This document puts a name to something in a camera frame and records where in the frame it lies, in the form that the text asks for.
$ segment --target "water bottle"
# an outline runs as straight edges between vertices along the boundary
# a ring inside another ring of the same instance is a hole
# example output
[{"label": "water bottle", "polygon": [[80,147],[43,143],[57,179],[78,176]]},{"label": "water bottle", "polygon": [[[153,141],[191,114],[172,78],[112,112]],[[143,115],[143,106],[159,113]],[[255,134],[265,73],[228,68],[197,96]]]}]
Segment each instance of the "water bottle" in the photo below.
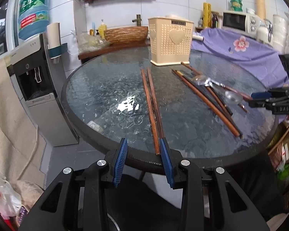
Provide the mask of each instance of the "water bottle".
[{"label": "water bottle", "polygon": [[49,24],[49,0],[20,0],[18,36],[22,40],[46,32]]}]

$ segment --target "faucet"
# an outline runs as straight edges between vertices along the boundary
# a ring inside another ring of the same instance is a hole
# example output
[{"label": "faucet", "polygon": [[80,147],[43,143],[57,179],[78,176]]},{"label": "faucet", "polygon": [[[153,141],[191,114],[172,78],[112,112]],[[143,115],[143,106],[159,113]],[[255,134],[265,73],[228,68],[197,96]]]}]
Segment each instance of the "faucet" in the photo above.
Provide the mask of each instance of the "faucet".
[{"label": "faucet", "polygon": [[271,42],[272,34],[273,34],[273,24],[268,19],[264,19],[264,20],[269,23],[269,25],[267,26],[267,29],[269,30],[268,41]]},{"label": "faucet", "polygon": [[137,22],[137,26],[141,26],[141,15],[136,15],[137,19],[132,20],[132,22]]}]

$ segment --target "pink flower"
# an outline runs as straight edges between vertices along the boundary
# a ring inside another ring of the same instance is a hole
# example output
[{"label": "pink flower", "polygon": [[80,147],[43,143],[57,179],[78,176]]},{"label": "pink flower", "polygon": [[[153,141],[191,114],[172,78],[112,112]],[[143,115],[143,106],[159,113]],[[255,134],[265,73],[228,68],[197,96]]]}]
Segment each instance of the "pink flower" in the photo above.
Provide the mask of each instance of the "pink flower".
[{"label": "pink flower", "polygon": [[249,47],[249,42],[246,41],[246,38],[244,36],[241,36],[239,40],[235,40],[233,42],[233,45],[235,46],[234,50],[236,52],[239,51],[245,52],[246,48]]}]

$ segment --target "beige plastic basket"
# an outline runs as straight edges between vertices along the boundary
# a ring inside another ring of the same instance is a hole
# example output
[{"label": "beige plastic basket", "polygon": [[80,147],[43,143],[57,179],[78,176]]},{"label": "beige plastic basket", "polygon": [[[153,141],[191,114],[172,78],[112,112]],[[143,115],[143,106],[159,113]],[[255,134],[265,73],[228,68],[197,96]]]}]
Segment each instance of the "beige plastic basket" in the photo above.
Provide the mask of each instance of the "beige plastic basket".
[{"label": "beige plastic basket", "polygon": [[189,64],[194,23],[177,18],[149,19],[151,62],[157,66]]}]

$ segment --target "white microwave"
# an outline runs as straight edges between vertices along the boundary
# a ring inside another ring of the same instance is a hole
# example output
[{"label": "white microwave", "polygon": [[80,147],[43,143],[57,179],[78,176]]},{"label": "white microwave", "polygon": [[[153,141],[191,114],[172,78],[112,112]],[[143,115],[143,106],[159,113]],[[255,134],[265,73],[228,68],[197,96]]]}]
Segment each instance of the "white microwave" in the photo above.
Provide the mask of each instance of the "white microwave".
[{"label": "white microwave", "polygon": [[256,39],[257,30],[260,23],[264,21],[254,14],[247,14],[239,11],[223,12],[222,29],[232,30],[241,35]]}]

